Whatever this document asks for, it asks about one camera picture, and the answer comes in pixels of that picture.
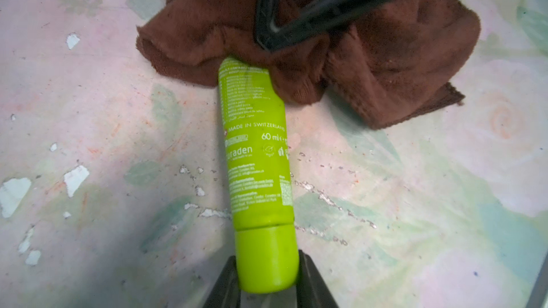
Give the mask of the green toothpaste tube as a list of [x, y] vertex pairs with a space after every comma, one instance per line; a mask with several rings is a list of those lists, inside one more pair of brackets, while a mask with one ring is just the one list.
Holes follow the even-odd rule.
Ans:
[[236, 58], [222, 62], [218, 88], [239, 284], [279, 292], [299, 271], [285, 104], [268, 70]]

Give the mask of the brown wiping cloth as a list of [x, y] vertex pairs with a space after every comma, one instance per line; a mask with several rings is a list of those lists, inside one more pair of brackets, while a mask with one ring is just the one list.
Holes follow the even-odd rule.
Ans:
[[459, 0], [392, 0], [353, 23], [275, 53], [253, 38], [256, 0], [166, 0], [138, 28], [137, 49], [161, 75], [218, 83], [227, 57], [266, 68], [290, 104], [331, 87], [378, 130], [456, 104], [450, 83], [478, 42], [478, 15]]

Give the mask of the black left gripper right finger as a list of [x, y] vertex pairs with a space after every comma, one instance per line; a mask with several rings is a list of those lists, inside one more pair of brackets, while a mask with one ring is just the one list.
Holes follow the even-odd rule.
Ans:
[[298, 308], [339, 308], [314, 261], [302, 250], [299, 250], [296, 298]]

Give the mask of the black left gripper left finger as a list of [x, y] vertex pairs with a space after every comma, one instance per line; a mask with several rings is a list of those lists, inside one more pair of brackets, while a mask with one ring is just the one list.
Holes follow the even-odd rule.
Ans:
[[203, 308], [240, 308], [239, 288], [235, 256], [230, 256], [208, 295]]

